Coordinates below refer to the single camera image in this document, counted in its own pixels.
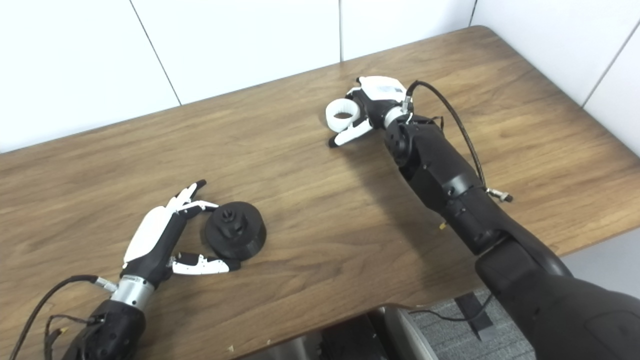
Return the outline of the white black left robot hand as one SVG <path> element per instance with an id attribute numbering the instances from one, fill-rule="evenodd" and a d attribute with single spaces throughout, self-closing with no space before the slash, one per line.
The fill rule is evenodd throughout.
<path id="1" fill-rule="evenodd" d="M 196 200 L 201 179 L 170 198 L 167 205 L 149 210 L 135 231 L 125 255 L 117 289 L 109 300 L 143 311 L 151 295 L 172 275 L 203 276 L 238 271 L 237 259 L 220 259 L 198 253 L 174 254 L 188 221 L 202 212 L 214 212 L 219 205 Z"/>

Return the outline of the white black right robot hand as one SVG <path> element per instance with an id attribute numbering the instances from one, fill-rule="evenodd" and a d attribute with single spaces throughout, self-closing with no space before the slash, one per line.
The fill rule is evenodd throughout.
<path id="1" fill-rule="evenodd" d="M 393 121 L 406 123 L 413 114 L 413 99 L 398 79 L 359 76 L 357 86 L 325 109 L 327 127 L 334 136 L 329 148 L 338 148 L 372 130 L 387 129 Z"/>

